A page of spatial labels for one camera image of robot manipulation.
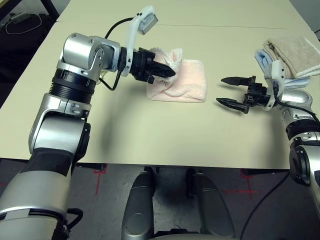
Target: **silver cylinder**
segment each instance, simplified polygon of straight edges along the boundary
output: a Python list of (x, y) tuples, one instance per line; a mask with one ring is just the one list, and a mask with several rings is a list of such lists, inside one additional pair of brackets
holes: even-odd
[(54, 171), (18, 173), (0, 198), (0, 214), (20, 209), (41, 209), (65, 217), (70, 182), (70, 170), (67, 176)]

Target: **folded towel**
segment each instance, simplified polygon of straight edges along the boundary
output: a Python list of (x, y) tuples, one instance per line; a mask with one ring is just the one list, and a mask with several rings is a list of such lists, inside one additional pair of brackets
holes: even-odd
[(272, 59), (281, 60), (287, 79), (320, 74), (320, 50), (302, 36), (270, 38), (264, 49)]
[[(265, 50), (262, 50), (262, 49), (259, 50), (254, 57), (258, 62), (258, 64), (260, 65), (263, 72), (265, 72), (266, 67), (274, 61), (269, 55), (269, 53), (267, 53)], [(284, 79), (284, 87), (286, 89), (304, 88), (309, 83), (310, 83), (310, 77)]]
[(205, 68), (198, 60), (182, 60), (182, 48), (166, 53), (161, 48), (152, 48), (154, 60), (167, 64), (175, 71), (172, 77), (154, 77), (153, 84), (147, 84), (148, 99), (167, 102), (201, 103), (206, 99), (207, 81)]

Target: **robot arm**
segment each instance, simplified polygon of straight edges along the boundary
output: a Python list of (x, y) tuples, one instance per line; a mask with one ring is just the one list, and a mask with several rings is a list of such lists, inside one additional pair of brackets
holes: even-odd
[(277, 60), (265, 72), (268, 87), (256, 83), (255, 76), (224, 78), (221, 80), (224, 83), (248, 86), (247, 93), (242, 103), (229, 98), (216, 100), (245, 114), (256, 105), (265, 111), (275, 108), (281, 112), (282, 126), (290, 141), (290, 176), (310, 188), (320, 217), (320, 123), (311, 111), (311, 95), (301, 89), (285, 89), (283, 77), (284, 70)]
[[(157, 19), (153, 8), (147, 9), (152, 15), (143, 10), (132, 20), (144, 32), (155, 23), (148, 19)], [(150, 84), (153, 75), (175, 74), (167, 65), (153, 61), (153, 52), (134, 50), (135, 37), (129, 49), (98, 36), (73, 33), (66, 39), (29, 135), (31, 158), (0, 198), (0, 239), (61, 240), (69, 236), (74, 223), (67, 224), (67, 213), (80, 218), (82, 214), (67, 209), (71, 174), (87, 150), (91, 129), (87, 118), (101, 71), (126, 69), (135, 79)]]

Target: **stack of towels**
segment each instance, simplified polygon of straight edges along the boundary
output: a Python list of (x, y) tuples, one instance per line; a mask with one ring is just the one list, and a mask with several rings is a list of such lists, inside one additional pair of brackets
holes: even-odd
[(263, 72), (267, 65), (280, 60), (284, 68), (285, 88), (303, 88), (310, 83), (310, 76), (320, 74), (320, 50), (302, 36), (270, 38), (264, 49), (255, 54)]

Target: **table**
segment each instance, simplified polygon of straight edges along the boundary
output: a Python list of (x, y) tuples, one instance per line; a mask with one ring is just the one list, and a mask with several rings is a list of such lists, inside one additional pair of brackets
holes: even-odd
[[(108, 26), (58, 22), (52, 27), (0, 109), (0, 157), (29, 159), (29, 131), (66, 37), (73, 32), (104, 36)], [(125, 24), (117, 27), (111, 40), (123, 45), (126, 30)], [(181, 47), (185, 59), (201, 60), (208, 82), (206, 102), (148, 100), (146, 83), (132, 76), (121, 77), (114, 92), (100, 84), (91, 101), (90, 141), (81, 162), (287, 169), (289, 142), (280, 113), (257, 106), (246, 115), (220, 105), (216, 98), (243, 99), (246, 88), (222, 84), (225, 77), (256, 75), (257, 82), (265, 84), (255, 51), (267, 38), (296, 33), (289, 29), (156, 25), (145, 36), (138, 35), (136, 48), (169, 51)], [(319, 44), (309, 29), (299, 33)], [(115, 74), (107, 73), (105, 79), (111, 83)], [(305, 89), (313, 96), (313, 111), (320, 114), (320, 77), (313, 77)]]
[(111, 25), (149, 5), (159, 25), (310, 29), (289, 0), (71, 0), (57, 21)]

